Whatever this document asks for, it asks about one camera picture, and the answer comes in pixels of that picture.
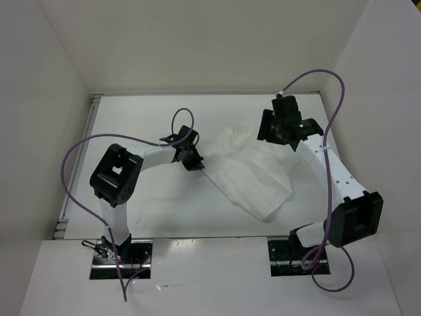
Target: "white wall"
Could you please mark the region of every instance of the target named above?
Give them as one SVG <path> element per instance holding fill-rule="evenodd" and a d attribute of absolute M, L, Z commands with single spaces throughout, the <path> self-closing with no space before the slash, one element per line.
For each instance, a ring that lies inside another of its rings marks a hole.
<path fill-rule="evenodd" d="M 381 231 L 420 231 L 420 12 L 410 0 L 371 0 L 335 70 L 347 88 L 334 125 L 341 158 L 383 196 Z M 322 97 L 332 113 L 335 80 Z"/>
<path fill-rule="evenodd" d="M 93 92 L 139 93 L 278 91 L 335 65 L 367 0 L 39 2 Z"/>
<path fill-rule="evenodd" d="M 89 94 L 36 0 L 0 1 L 0 43 L 0 306 L 18 315 L 59 216 L 59 165 L 82 134 Z"/>

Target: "white table surface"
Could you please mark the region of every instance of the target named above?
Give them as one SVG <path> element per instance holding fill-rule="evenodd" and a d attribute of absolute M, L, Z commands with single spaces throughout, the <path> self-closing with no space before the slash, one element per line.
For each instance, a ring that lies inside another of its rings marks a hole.
<path fill-rule="evenodd" d="M 421 231 L 376 235 L 402 315 L 421 314 Z"/>
<path fill-rule="evenodd" d="M 354 283 L 329 294 L 310 276 L 271 277 L 263 237 L 154 240 L 151 279 L 134 281 L 124 303 L 117 280 L 89 280 L 92 250 L 79 240 L 45 241 L 20 316 L 400 315 L 376 239 L 347 249 Z M 317 279 L 341 286 L 349 262 L 339 249 L 327 251 L 332 274 Z"/>
<path fill-rule="evenodd" d="M 170 134 L 170 122 L 180 107 L 195 115 L 195 130 L 200 144 L 218 135 L 227 124 L 260 126 L 263 109 L 271 109 L 273 95 L 150 95 L 102 97 L 92 126 L 92 134 L 127 134 L 150 141 Z M 322 128 L 327 118 L 318 94 L 296 95 L 303 118 L 314 118 Z M 180 114 L 175 129 L 190 125 L 189 115 Z M 107 148 L 118 143 L 136 143 L 115 138 L 91 140 L 86 157 L 72 186 L 82 203 L 101 213 L 89 178 Z M 334 139 L 329 143 L 336 150 Z M 149 169 L 139 177 L 128 202 L 128 225 L 134 238 L 197 238 L 222 236 L 273 236 L 289 234 L 291 229 L 321 221 L 326 216 L 326 189 L 313 171 L 301 161 L 291 172 L 293 194 L 269 223 L 261 223 L 232 205 L 201 172 L 186 172 L 181 164 Z M 102 224 L 69 201 L 66 239 L 100 238 Z"/>

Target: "metal base plate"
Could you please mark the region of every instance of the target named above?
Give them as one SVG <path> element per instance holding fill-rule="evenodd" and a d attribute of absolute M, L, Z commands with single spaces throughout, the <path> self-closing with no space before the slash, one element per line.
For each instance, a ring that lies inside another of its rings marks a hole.
<path fill-rule="evenodd" d="M 149 268 L 139 274 L 136 278 L 151 278 L 152 240 L 132 240 L 131 258 L 120 264 L 123 278 L 130 278 L 141 267 Z M 90 280 L 110 280 L 118 278 L 116 263 L 111 258 L 102 258 L 94 253 L 92 259 Z"/>
<path fill-rule="evenodd" d="M 292 252 L 288 237 L 268 238 L 268 251 L 270 258 L 270 273 L 272 277 L 286 277 L 291 275 L 311 275 L 312 270 L 304 271 L 301 268 L 302 255 Z M 320 267 L 314 272 L 316 275 L 329 275 L 329 263 L 326 251 L 323 251 L 319 261 Z"/>

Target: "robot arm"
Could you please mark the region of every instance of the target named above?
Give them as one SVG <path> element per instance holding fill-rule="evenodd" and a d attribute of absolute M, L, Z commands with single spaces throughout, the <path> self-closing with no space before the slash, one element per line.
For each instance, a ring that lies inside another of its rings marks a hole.
<path fill-rule="evenodd" d="M 272 110 L 264 110 L 258 140 L 287 145 L 313 169 L 319 181 L 326 183 L 328 154 L 332 174 L 332 220 L 329 242 L 341 247 L 376 233 L 383 199 L 379 193 L 368 193 L 354 179 L 329 145 L 323 147 L 323 130 L 312 118 L 303 120 L 295 98 L 290 95 L 272 100 Z M 325 221 L 292 230 L 295 248 L 310 248 L 322 243 Z"/>
<path fill-rule="evenodd" d="M 182 126 L 178 134 L 163 138 L 171 144 L 181 140 L 190 128 Z M 188 139 L 176 146 L 143 147 L 126 149 L 111 145 L 89 181 L 99 199 L 102 216 L 110 225 L 118 250 L 118 260 L 130 254 L 132 237 L 127 225 L 127 201 L 132 196 L 141 171 L 157 165 L 180 161 L 188 171 L 204 168 L 193 142 L 198 133 L 192 130 Z M 113 257 L 108 227 L 104 227 L 103 248 Z"/>

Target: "white tissue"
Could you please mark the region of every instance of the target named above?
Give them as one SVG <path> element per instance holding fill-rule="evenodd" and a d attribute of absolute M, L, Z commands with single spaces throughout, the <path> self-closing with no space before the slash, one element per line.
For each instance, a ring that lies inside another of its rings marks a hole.
<path fill-rule="evenodd" d="M 199 143 L 199 153 L 203 172 L 229 201 L 265 221 L 292 193 L 288 171 L 299 157 L 256 137 L 251 127 L 228 125 L 212 143 Z"/>

